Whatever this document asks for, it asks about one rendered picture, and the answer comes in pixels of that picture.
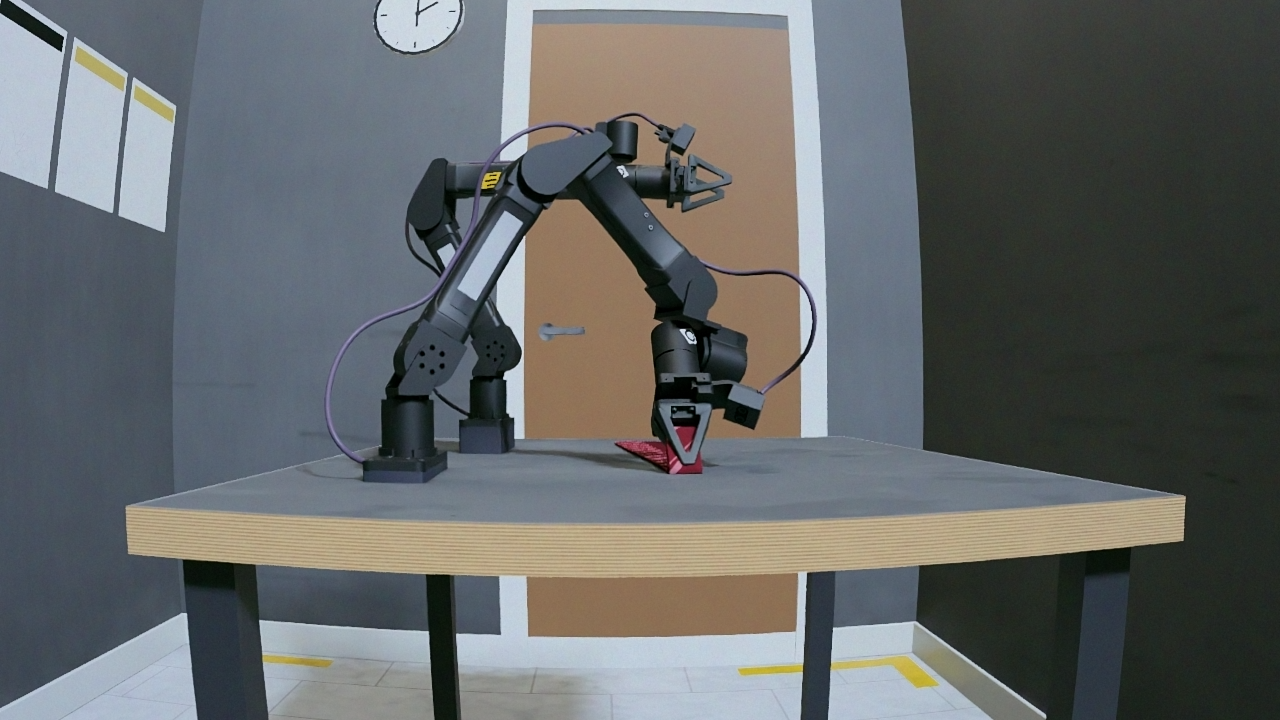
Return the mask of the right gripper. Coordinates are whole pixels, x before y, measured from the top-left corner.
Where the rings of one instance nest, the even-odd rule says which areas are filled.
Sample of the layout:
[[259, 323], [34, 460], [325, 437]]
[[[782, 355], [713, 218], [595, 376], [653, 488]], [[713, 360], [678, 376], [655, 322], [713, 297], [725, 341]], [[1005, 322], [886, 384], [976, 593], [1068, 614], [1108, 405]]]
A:
[[[712, 405], [713, 409], [724, 409], [733, 386], [755, 393], [758, 389], [733, 380], [712, 380], [710, 373], [700, 373], [698, 356], [689, 350], [675, 348], [657, 357], [655, 363], [657, 387], [652, 409], [652, 436], [658, 437], [663, 445], [667, 437], [680, 462], [684, 466], [695, 465], [709, 427]], [[690, 452], [685, 451], [675, 427], [698, 427]]]

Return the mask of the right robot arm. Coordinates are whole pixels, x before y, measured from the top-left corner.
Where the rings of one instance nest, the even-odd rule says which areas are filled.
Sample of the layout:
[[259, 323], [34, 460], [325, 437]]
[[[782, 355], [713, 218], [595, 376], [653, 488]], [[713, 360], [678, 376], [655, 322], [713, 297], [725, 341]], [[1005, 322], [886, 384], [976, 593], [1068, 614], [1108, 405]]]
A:
[[561, 138], [529, 149], [500, 170], [480, 222], [420, 322], [410, 324], [396, 348], [396, 372], [381, 398], [381, 447], [364, 460], [364, 470], [428, 471], [447, 459], [447, 450], [434, 447], [429, 395], [454, 374], [497, 281], [563, 188], [618, 243], [657, 304], [653, 319], [663, 323], [652, 331], [654, 369], [657, 357], [684, 348], [698, 356], [700, 373], [710, 373], [712, 380], [742, 380], [748, 336], [707, 320], [718, 296], [714, 277], [646, 208], [605, 151], [611, 146], [602, 132]]

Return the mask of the red striped necktie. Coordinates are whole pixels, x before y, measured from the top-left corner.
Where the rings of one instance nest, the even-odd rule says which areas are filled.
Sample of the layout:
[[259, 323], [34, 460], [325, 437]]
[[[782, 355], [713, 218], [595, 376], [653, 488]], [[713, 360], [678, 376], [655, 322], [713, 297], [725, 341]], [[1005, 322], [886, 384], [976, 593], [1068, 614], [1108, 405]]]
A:
[[[685, 451], [690, 452], [698, 427], [675, 427], [675, 430], [677, 432], [678, 439], [684, 445]], [[659, 441], [617, 441], [614, 445], [618, 445], [620, 447], [657, 464], [659, 468], [664, 469], [667, 474], [701, 474], [700, 450], [695, 465], [684, 466], [667, 437], [666, 445]]]

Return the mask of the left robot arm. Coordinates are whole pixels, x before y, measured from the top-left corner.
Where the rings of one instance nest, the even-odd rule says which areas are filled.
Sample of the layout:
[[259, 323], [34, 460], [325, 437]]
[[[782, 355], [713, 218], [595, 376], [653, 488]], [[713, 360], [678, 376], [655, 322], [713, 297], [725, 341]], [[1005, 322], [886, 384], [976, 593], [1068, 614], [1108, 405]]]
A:
[[[696, 128], [684, 123], [671, 151], [684, 156], [695, 131]], [[607, 152], [636, 192], [636, 165], [631, 163], [637, 159], [637, 124], [630, 120], [596, 122], [595, 132], [604, 133], [612, 141], [613, 145]], [[499, 179], [500, 170], [508, 164], [492, 164], [480, 197], [494, 195], [492, 190]], [[462, 240], [457, 231], [460, 224], [454, 219], [456, 199], [474, 197], [485, 168], [486, 164], [449, 163], [445, 158], [436, 158], [428, 167], [410, 201], [408, 222], [415, 227], [419, 240], [426, 245], [440, 273], [451, 263]], [[522, 348], [511, 325], [502, 323], [506, 322], [489, 295], [470, 333], [471, 345], [479, 359], [472, 369], [475, 380], [470, 379], [468, 418], [461, 419], [460, 427], [507, 427], [515, 423], [515, 416], [503, 420], [508, 419], [504, 377], [506, 372], [518, 365]]]

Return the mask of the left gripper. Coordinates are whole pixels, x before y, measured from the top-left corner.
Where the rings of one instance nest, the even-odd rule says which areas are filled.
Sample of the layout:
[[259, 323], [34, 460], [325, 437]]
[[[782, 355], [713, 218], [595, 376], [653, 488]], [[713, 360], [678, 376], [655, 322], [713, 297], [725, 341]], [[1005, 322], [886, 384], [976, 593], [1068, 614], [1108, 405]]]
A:
[[[676, 131], [664, 128], [660, 132], [659, 141], [668, 143], [666, 150], [666, 167], [636, 165], [636, 193], [640, 199], [667, 199], [666, 208], [671, 206], [669, 209], [675, 209], [675, 202], [681, 202], [681, 213], [685, 213], [724, 199], [724, 190], [721, 190], [719, 187], [731, 184], [732, 176], [692, 154], [689, 154], [689, 167], [678, 165], [680, 158], [671, 158], [671, 147], [678, 135], [678, 129], [681, 128], [678, 127]], [[710, 183], [700, 181], [696, 178], [698, 167], [701, 167], [716, 176], [721, 176], [723, 179]], [[691, 195], [701, 193], [708, 190], [716, 195], [690, 202]]]

